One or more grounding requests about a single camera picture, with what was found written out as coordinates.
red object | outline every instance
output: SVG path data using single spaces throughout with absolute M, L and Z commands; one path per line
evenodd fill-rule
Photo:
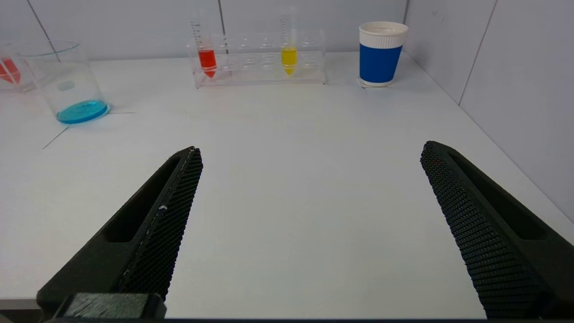
M 16 81 L 16 84 L 20 84 L 20 71 L 14 64 L 14 61 L 12 61 L 12 59 L 9 57 L 3 57 L 2 63 L 3 65 L 0 64 L 0 78 L 12 84 L 14 84 L 14 81 Z
M 213 49 L 205 49 L 199 51 L 199 63 L 203 72 L 213 78 L 215 70 L 217 69 L 217 62 L 215 61 L 215 51 Z

centrifuge tube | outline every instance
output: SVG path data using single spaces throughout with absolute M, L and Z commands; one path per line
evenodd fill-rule
M 289 13 L 281 15 L 281 64 L 287 75 L 293 74 L 297 66 L 297 29 L 295 28 L 295 7 L 289 8 Z
M 217 61 L 215 59 L 214 44 L 211 40 L 209 25 L 205 22 L 205 12 L 199 10 L 199 15 L 194 15 L 191 22 L 193 38 L 199 54 L 199 64 L 203 72 L 213 78 L 217 70 Z

blue paper cup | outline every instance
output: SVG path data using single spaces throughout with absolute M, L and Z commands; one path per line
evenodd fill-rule
M 409 28 L 397 22 L 367 22 L 359 27 L 359 77 L 365 86 L 392 84 Z

white wall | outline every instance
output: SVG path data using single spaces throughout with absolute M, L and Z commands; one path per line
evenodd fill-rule
M 218 0 L 30 0 L 50 39 L 79 40 L 92 60 L 185 57 L 192 12 L 221 33 Z M 295 5 L 299 28 L 323 28 L 327 50 L 356 51 L 359 25 L 402 22 L 406 0 L 222 0 L 228 33 L 278 26 L 277 8 Z M 45 39 L 26 0 L 2 0 L 0 41 Z
M 410 0 L 404 49 L 459 103 L 496 0 Z
M 0 43 L 43 41 L 46 36 L 26 0 L 0 2 Z
M 189 21 L 198 7 L 210 14 L 213 32 L 221 32 L 217 0 L 30 2 L 50 39 L 79 40 L 94 60 L 186 56 Z
M 574 1 L 498 0 L 461 107 L 574 221 Z
M 279 31 L 282 6 L 297 7 L 300 29 L 325 31 L 327 51 L 359 50 L 359 25 L 369 21 L 403 22 L 406 0 L 222 0 L 227 33 Z

white table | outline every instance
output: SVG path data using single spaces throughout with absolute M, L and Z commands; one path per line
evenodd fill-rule
M 483 318 L 420 166 L 427 140 L 574 242 L 574 225 L 408 55 L 388 89 L 359 87 L 357 53 L 327 59 L 329 85 L 199 90 L 187 59 L 94 62 L 115 109 L 68 129 L 38 93 L 1 95 L 0 309 L 35 307 L 190 145 L 205 167 L 167 317 Z

